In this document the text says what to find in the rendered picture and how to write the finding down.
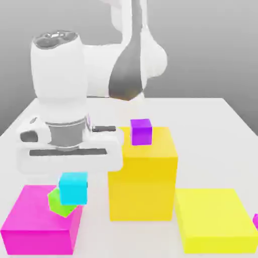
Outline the small green cube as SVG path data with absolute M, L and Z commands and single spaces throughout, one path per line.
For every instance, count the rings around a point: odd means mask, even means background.
M 72 213 L 76 208 L 77 205 L 62 205 L 60 202 L 60 192 L 59 189 L 56 187 L 54 188 L 48 195 L 48 204 L 49 204 L 49 209 L 66 218 Z

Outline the large orange-yellow box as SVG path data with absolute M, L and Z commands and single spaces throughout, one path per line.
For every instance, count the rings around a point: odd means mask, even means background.
M 168 127 L 154 127 L 151 145 L 133 146 L 122 127 L 123 168 L 108 173 L 111 221 L 172 219 L 178 154 Z

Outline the large lemon yellow box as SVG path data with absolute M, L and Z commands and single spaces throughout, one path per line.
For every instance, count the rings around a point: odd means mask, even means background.
M 234 189 L 177 188 L 175 212 L 187 254 L 256 252 L 258 231 Z

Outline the large magenta box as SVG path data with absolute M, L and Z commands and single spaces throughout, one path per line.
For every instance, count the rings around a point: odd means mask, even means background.
M 74 252 L 82 206 L 68 217 L 49 208 L 53 185 L 25 185 L 8 214 L 1 235 L 9 255 L 71 255 Z

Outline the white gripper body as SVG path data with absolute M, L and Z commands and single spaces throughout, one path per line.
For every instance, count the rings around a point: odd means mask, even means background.
M 112 134 L 96 134 L 69 151 L 47 144 L 20 143 L 17 167 L 28 175 L 119 171 L 123 167 L 122 144 Z

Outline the small purple cube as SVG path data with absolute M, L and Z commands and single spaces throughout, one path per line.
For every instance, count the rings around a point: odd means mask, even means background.
M 131 144 L 144 146 L 152 144 L 153 127 L 148 118 L 131 119 Z

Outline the small cyan cube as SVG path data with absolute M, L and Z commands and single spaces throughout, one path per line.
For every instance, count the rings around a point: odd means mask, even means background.
M 59 180 L 62 205 L 86 205 L 88 201 L 88 173 L 64 172 Z

